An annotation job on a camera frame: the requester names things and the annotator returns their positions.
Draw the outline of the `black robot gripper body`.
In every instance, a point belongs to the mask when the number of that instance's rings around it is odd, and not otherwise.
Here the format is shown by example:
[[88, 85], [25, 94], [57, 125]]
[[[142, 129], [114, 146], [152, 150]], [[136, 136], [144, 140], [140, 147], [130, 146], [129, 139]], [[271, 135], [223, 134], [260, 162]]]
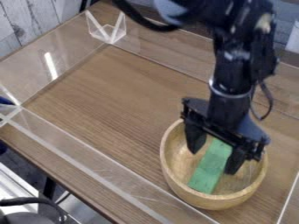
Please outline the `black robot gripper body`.
[[271, 93], [260, 80], [236, 88], [225, 86], [215, 78], [209, 80], [209, 99], [205, 101], [193, 97], [181, 99], [181, 119], [199, 124], [207, 135], [217, 138], [232, 149], [241, 146], [247, 149], [247, 160], [261, 159], [261, 153], [269, 144], [267, 133], [251, 120], [248, 113], [257, 120], [264, 120], [271, 113], [268, 110], [259, 115], [252, 109], [252, 96], [259, 85], [267, 97]]

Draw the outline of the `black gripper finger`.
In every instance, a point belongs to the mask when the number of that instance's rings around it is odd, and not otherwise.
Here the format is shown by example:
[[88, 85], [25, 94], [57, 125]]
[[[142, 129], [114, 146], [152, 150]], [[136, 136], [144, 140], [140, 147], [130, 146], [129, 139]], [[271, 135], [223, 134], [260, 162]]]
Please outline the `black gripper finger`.
[[225, 163], [225, 169], [224, 172], [228, 175], [235, 175], [239, 171], [240, 166], [244, 164], [247, 160], [248, 152], [247, 149], [241, 146], [232, 149], [231, 155], [228, 157], [227, 163]]
[[196, 154], [205, 144], [207, 132], [199, 124], [192, 121], [185, 121], [184, 134], [188, 150], [192, 154]]

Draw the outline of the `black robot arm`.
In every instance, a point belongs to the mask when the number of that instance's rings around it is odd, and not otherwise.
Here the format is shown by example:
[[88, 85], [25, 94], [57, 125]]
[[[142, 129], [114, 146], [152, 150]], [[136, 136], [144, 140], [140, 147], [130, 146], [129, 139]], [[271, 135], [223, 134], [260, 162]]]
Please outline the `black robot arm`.
[[267, 133], [253, 123], [267, 115], [253, 110], [252, 98], [260, 89], [267, 100], [273, 100], [265, 84], [279, 63], [273, 47], [276, 13], [271, 1], [154, 0], [164, 24], [150, 22], [126, 0], [112, 2], [152, 31], [172, 32], [196, 22], [208, 27], [216, 57], [209, 99], [181, 99], [184, 134], [191, 153], [200, 150], [207, 136], [232, 147], [224, 172], [235, 174], [245, 161], [261, 159], [269, 144]]

